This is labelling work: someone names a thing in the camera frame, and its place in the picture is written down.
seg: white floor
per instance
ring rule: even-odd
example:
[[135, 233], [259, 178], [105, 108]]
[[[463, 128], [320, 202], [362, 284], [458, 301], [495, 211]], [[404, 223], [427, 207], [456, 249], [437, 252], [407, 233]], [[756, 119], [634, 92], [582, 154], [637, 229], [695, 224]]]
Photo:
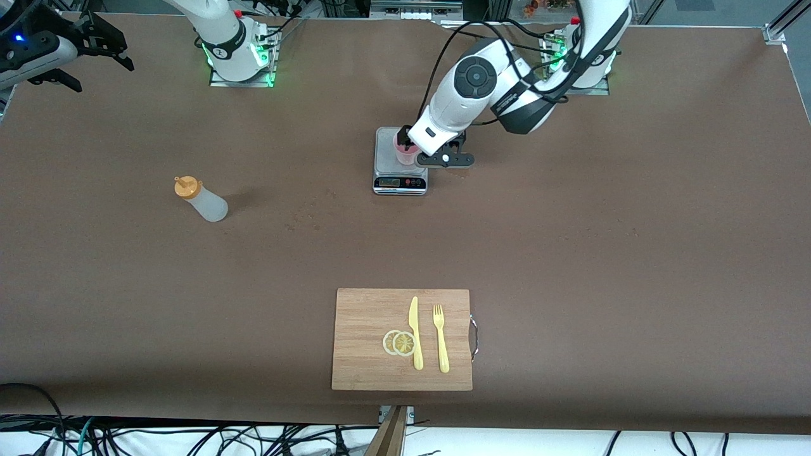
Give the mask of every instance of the white floor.
[[[226, 432], [225, 438], [233, 436], [239, 429]], [[329, 426], [312, 426], [302, 436], [332, 429]], [[274, 437], [280, 428], [260, 428], [262, 437]], [[440, 450], [439, 456], [475, 455], [532, 455], [532, 456], [604, 456], [612, 431], [552, 431], [519, 429], [470, 429], [470, 428], [410, 428], [405, 439], [404, 456], [422, 456]], [[174, 434], [169, 436], [129, 433], [116, 439], [116, 442], [132, 456], [183, 456], [204, 435]], [[365, 445], [371, 441], [373, 430], [344, 432], [349, 448]], [[721, 454], [721, 434], [691, 432], [690, 437], [696, 446], [697, 456]], [[0, 432], [0, 456], [20, 456], [32, 454], [45, 437], [26, 432]], [[259, 451], [256, 440], [242, 439]], [[212, 438], [200, 451], [200, 456], [215, 456], [222, 440]], [[678, 442], [689, 454], [686, 441]], [[313, 454], [318, 449], [333, 448], [326, 441], [301, 444], [293, 447], [296, 456]], [[51, 445], [48, 456], [61, 454], [61, 446]], [[244, 445], [231, 445], [223, 456], [253, 456], [253, 451]], [[668, 432], [622, 432], [611, 456], [631, 456], [641, 454], [673, 455]], [[727, 448], [728, 456], [807, 456], [811, 454], [811, 436], [732, 434]]]

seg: cutting board handle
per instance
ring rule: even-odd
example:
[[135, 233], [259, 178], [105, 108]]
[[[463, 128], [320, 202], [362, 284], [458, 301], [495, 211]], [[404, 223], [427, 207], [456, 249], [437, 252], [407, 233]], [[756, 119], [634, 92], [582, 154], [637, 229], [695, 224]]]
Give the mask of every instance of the cutting board handle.
[[476, 320], [473, 319], [472, 313], [470, 314], [470, 325], [473, 326], [473, 334], [476, 341], [474, 349], [470, 352], [470, 362], [473, 363], [476, 360], [476, 354], [478, 353], [478, 325], [476, 325]]

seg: orange bottle cap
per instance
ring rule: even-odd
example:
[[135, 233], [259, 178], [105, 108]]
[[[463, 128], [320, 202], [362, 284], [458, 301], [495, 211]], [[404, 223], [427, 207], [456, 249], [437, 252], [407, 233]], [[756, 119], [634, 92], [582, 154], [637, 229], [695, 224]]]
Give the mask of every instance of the orange bottle cap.
[[174, 178], [174, 192], [184, 200], [190, 200], [199, 195], [201, 188], [203, 188], [203, 181], [191, 176]]

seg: yellow plastic fork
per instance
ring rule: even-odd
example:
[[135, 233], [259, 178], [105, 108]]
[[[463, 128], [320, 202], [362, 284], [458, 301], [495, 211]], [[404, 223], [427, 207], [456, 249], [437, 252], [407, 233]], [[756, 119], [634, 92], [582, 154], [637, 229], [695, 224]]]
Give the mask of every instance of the yellow plastic fork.
[[445, 326], [445, 315], [442, 313], [442, 306], [434, 306], [434, 326], [436, 326], [436, 336], [440, 345], [440, 371], [448, 373], [451, 370], [451, 364], [448, 361], [448, 349], [445, 348], [445, 334], [442, 328]]

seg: yellow plastic knife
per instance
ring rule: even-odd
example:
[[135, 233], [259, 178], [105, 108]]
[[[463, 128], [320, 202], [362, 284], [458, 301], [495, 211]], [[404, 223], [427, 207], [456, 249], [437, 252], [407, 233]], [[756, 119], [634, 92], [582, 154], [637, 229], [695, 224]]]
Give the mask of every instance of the yellow plastic knife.
[[417, 297], [411, 300], [411, 309], [408, 311], [408, 326], [414, 332], [414, 368], [423, 370], [423, 349], [419, 345], [419, 318], [417, 316]]

